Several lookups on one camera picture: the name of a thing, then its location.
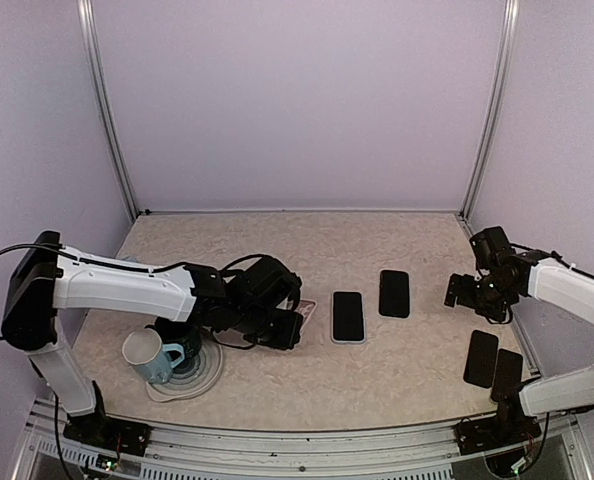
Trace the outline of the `white-edged black smartphone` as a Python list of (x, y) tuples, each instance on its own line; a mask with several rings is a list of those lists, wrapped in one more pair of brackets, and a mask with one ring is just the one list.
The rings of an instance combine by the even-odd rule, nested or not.
[(382, 270), (379, 284), (379, 314), (384, 317), (405, 319), (409, 317), (410, 310), (408, 273), (398, 270)]

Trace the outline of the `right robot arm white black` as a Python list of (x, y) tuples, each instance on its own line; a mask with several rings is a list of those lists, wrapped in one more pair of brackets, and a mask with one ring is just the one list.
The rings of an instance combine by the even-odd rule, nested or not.
[[(479, 277), (453, 274), (444, 304), (473, 310), (504, 323), (522, 297), (553, 305), (594, 325), (594, 276), (566, 263), (556, 252), (513, 244), (500, 226), (470, 239)], [(488, 433), (500, 444), (523, 432), (528, 417), (594, 407), (594, 365), (516, 387), (510, 403), (490, 419)]]

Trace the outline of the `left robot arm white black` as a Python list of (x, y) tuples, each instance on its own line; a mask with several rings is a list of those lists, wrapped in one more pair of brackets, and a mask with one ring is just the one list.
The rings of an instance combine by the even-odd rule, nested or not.
[(222, 269), (178, 262), (152, 266), (98, 257), (67, 247), (44, 231), (12, 273), (1, 324), (3, 340), (25, 352), (69, 419), (98, 445), (117, 434), (97, 384), (60, 338), (58, 313), (97, 309), (150, 315), (210, 333), (234, 330), (250, 347), (291, 350), (300, 341), (301, 279), (266, 254)]

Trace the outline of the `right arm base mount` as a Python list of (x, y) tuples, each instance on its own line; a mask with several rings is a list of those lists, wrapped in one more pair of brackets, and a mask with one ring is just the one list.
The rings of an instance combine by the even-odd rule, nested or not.
[(454, 433), (460, 454), (470, 455), (538, 438), (542, 430), (536, 417), (524, 414), (518, 400), (504, 399), (493, 416), (461, 420)]

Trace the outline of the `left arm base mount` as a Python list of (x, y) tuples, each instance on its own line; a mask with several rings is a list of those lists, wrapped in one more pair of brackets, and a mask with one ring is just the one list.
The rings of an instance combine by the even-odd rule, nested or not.
[(145, 423), (108, 417), (102, 413), (84, 416), (67, 416), (63, 436), (69, 440), (114, 451), (143, 457), (151, 435)]

